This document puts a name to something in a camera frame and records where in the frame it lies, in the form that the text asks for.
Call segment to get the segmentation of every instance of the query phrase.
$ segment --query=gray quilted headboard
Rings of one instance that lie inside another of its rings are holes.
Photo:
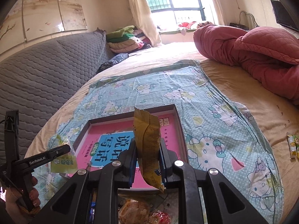
[[[19,109],[19,151],[24,157],[36,134],[55,112],[114,54],[105,31],[50,39],[0,62],[0,120]],[[0,165],[5,161],[0,125]]]

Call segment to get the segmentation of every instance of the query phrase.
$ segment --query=metal pivot bolt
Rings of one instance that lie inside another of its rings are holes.
[[[86,172],[87,172],[86,169],[81,168],[81,169],[78,170],[77,173],[78,173],[79,175],[84,175]]]
[[[184,165],[184,162],[181,161],[181,160],[176,160],[176,161],[174,162],[174,164],[175,164],[175,166],[177,166],[177,167],[181,167],[181,166]]]
[[[211,169],[209,170],[209,173],[212,174],[212,175],[217,175],[217,174],[218,174],[218,170],[215,169],[215,168],[211,168]]]
[[[112,162],[112,165],[113,165],[114,167],[118,167],[118,166],[121,165],[121,162],[120,162],[120,161],[113,161],[113,162]]]

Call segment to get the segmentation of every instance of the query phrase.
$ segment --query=black tv screen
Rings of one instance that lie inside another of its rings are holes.
[[[276,22],[284,27],[295,30],[299,32],[298,27],[295,25],[291,16],[288,14],[287,10],[284,8],[280,1],[271,0]]]

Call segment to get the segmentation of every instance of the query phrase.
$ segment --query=quilted red fabric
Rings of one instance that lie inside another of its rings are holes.
[[[239,37],[234,48],[258,52],[294,65],[299,63],[299,40],[284,29],[257,27]]]
[[[298,61],[296,64],[299,64],[299,54],[297,56],[291,51],[292,56],[290,56],[286,53],[286,50],[289,51],[288,49],[281,49],[280,53],[284,55],[278,57],[284,59],[281,61],[264,53],[246,51],[235,46],[248,33],[234,27],[208,25],[197,29],[193,39],[198,51],[203,56],[229,66],[241,66],[253,78],[261,82],[267,90],[291,99],[295,105],[299,105],[299,65],[292,64],[296,61]],[[258,34],[261,37],[255,35],[255,40],[263,38],[262,33]],[[268,38],[273,37],[277,38],[275,42],[277,48],[286,46],[286,40],[279,39],[277,35]],[[295,51],[299,51],[299,46],[295,47],[292,44],[291,47]],[[286,58],[293,58],[292,63],[286,63]]]

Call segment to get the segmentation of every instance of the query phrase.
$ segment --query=human hand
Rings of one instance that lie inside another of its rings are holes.
[[[36,177],[32,177],[31,180],[33,186],[37,185]],[[36,188],[33,188],[29,193],[33,205],[39,208],[40,200],[38,199],[38,195],[39,193]],[[15,188],[7,188],[5,194],[6,211],[16,224],[27,224],[30,221],[31,216],[29,213],[25,213],[21,210],[17,205],[16,201],[20,197],[21,194]]]

